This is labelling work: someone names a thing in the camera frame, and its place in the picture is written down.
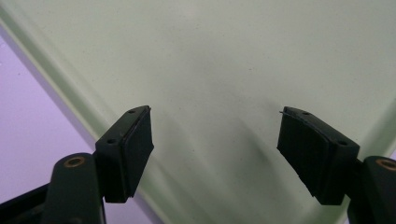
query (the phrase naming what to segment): table surface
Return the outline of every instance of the table surface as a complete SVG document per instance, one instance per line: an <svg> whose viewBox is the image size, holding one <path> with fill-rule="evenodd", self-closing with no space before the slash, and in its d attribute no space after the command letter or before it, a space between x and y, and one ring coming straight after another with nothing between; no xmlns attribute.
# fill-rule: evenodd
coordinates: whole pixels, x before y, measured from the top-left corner
<svg viewBox="0 0 396 224"><path fill-rule="evenodd" d="M139 191L168 223L338 223L276 149L312 112L389 155L394 1L0 1L1 24L96 139L152 107Z"/></svg>

